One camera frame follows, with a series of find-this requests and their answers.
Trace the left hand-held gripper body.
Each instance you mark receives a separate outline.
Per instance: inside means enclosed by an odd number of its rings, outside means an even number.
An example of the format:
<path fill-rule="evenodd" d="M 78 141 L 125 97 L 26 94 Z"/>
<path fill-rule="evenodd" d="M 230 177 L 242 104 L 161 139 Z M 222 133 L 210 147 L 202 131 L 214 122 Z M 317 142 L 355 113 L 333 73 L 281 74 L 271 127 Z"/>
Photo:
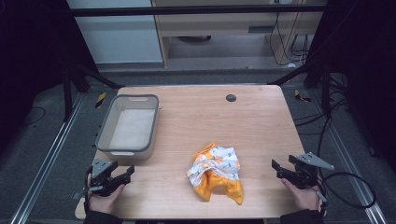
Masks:
<path fill-rule="evenodd" d="M 95 159 L 85 174 L 86 179 L 82 191 L 75 192 L 72 198 L 80 199 L 89 191 L 99 196 L 109 196 L 117 188 L 116 178 L 111 176 L 117 167 L 116 161 Z"/>

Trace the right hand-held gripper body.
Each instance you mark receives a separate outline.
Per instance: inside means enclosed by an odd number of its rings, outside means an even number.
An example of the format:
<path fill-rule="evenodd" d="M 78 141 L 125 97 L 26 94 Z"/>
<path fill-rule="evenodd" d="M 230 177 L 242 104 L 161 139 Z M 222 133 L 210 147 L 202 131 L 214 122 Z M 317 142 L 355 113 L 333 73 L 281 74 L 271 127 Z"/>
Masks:
<path fill-rule="evenodd" d="M 318 169 L 333 170 L 334 166 L 327 163 L 312 152 L 303 155 L 289 155 L 289 162 L 294 165 L 289 182 L 298 189 L 314 187 L 318 182 Z"/>

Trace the person's right hand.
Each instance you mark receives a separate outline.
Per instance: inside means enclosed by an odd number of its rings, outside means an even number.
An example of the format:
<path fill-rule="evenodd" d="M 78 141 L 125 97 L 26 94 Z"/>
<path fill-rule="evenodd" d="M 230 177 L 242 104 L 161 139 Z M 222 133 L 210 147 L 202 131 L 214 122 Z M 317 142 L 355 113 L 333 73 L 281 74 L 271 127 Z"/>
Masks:
<path fill-rule="evenodd" d="M 319 210 L 320 198 L 317 188 L 298 189 L 286 178 L 281 179 L 282 184 L 291 192 L 296 206 L 301 210 Z"/>

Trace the person's left hand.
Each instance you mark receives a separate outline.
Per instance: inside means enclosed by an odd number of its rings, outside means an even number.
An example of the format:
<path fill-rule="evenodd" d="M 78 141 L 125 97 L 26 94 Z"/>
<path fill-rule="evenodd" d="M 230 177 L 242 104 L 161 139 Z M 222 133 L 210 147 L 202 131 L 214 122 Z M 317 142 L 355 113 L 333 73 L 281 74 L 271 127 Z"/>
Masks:
<path fill-rule="evenodd" d="M 88 204 L 89 210 L 114 215 L 115 204 L 118 198 L 121 196 L 125 186 L 120 185 L 118 188 L 109 196 L 103 197 L 97 194 L 88 192 Z"/>

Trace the grey rimmed white plastic basket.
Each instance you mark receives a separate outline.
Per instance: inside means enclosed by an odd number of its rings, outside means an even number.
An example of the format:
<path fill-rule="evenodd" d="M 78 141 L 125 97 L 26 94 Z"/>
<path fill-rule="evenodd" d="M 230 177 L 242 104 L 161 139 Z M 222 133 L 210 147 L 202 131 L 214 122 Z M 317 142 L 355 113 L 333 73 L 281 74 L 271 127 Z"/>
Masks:
<path fill-rule="evenodd" d="M 117 95 L 106 112 L 96 146 L 114 160 L 147 160 L 153 153 L 158 117 L 156 95 Z"/>

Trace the orange and white patterned cloth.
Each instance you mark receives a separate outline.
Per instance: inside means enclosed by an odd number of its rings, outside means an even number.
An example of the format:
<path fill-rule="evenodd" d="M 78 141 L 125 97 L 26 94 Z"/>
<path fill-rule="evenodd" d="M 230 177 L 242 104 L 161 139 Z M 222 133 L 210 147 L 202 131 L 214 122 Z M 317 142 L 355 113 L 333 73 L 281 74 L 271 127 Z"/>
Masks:
<path fill-rule="evenodd" d="M 212 142 L 194 154 L 186 176 L 204 201 L 210 201 L 213 189 L 223 188 L 227 197 L 241 205 L 244 191 L 239 171 L 240 162 L 234 148 Z"/>

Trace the black metal stand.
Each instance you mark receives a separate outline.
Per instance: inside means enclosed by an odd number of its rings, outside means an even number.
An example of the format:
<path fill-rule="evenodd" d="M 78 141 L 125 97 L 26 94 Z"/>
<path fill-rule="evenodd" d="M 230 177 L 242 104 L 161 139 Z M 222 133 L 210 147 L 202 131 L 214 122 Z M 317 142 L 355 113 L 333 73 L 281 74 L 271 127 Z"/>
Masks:
<path fill-rule="evenodd" d="M 87 92 L 90 89 L 90 85 L 85 76 L 92 77 L 111 89 L 122 88 L 121 84 L 101 76 L 98 72 L 86 66 L 78 63 L 66 63 L 62 74 L 64 87 L 64 121 L 68 121 L 73 112 L 71 85 L 74 84 L 78 92 Z"/>
<path fill-rule="evenodd" d="M 292 70 L 285 76 L 269 82 L 269 85 L 283 85 L 302 73 L 307 73 L 304 86 L 308 89 L 321 86 L 321 108 L 327 118 L 331 117 L 330 106 L 330 66 L 326 59 L 308 59 L 304 65 Z"/>

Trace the dark curtain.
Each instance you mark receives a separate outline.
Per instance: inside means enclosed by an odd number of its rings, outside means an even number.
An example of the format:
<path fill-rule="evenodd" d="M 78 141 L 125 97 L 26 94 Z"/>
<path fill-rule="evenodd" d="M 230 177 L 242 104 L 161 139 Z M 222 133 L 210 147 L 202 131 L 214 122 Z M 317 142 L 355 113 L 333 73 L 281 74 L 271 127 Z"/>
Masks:
<path fill-rule="evenodd" d="M 63 64 L 50 47 L 50 35 L 66 44 L 75 62 L 96 71 L 66 0 L 0 0 L 0 153 L 6 150 L 42 91 L 63 82 Z"/>
<path fill-rule="evenodd" d="M 309 58 L 347 77 L 346 95 L 396 173 L 396 0 L 327 0 Z"/>

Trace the white cabinet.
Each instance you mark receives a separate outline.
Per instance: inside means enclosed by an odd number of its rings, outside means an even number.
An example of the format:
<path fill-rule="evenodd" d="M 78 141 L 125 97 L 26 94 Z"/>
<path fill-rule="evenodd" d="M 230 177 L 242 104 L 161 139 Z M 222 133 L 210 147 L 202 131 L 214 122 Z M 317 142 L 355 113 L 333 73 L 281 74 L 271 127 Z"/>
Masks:
<path fill-rule="evenodd" d="M 150 0 L 66 0 L 71 9 L 151 7 Z M 154 17 L 76 17 L 94 61 L 110 63 L 161 63 Z"/>

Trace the light wooden desk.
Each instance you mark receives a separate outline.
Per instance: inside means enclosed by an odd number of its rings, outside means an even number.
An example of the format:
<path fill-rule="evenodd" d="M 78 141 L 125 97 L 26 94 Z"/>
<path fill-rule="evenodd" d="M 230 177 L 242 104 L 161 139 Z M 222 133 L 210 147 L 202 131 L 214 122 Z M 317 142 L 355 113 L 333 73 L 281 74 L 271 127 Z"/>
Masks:
<path fill-rule="evenodd" d="M 150 0 L 155 7 L 229 5 L 312 5 L 327 0 Z M 321 12 L 157 15 L 159 37 L 264 34 L 277 63 L 291 59 L 297 35 L 313 35 Z"/>

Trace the metal floor rail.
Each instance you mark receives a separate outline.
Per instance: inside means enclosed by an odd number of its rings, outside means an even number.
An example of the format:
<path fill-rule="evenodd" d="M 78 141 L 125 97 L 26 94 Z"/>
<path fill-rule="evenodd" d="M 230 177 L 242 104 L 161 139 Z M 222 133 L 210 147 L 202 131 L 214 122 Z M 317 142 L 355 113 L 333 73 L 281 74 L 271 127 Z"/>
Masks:
<path fill-rule="evenodd" d="M 337 132 L 333 124 L 328 125 L 328 133 L 332 141 L 334 150 L 347 173 L 361 176 L 361 172 L 355 162 L 352 160 L 350 154 L 347 152 L 347 147 L 342 141 L 339 132 Z M 365 209 L 365 213 L 372 224 L 388 224 L 385 215 L 383 214 L 380 206 L 375 200 L 374 194 L 370 191 L 369 185 L 364 184 L 361 180 L 355 177 L 350 177 L 351 185 L 355 190 L 357 197 L 362 205 L 368 205 L 369 202 L 374 204 Z"/>
<path fill-rule="evenodd" d="M 8 224 L 26 223 L 36 203 L 36 200 L 48 179 L 50 171 L 58 158 L 58 155 L 64 145 L 64 141 L 76 120 L 85 96 L 85 93 L 77 94 L 75 102 L 72 104 L 72 111 L 69 115 L 69 118 L 62 123 L 60 130 L 57 132 L 57 135 L 54 138 L 45 159 L 43 160 L 32 184 L 30 185 L 30 188 L 27 190 L 22 202 L 18 206 L 18 209 L 15 211 Z"/>

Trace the black horizontal frame bar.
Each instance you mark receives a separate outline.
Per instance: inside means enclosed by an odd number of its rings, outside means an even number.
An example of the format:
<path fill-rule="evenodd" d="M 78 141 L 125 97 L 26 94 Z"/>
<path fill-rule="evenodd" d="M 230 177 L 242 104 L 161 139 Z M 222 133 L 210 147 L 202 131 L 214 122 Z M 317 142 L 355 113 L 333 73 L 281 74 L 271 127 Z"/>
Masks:
<path fill-rule="evenodd" d="M 319 11 L 324 11 L 327 8 L 328 6 L 326 4 L 123 7 L 123 8 L 69 9 L 68 13 L 74 17 L 101 17 L 101 16 L 190 15 L 190 14 L 273 13 L 273 12 L 319 12 Z"/>

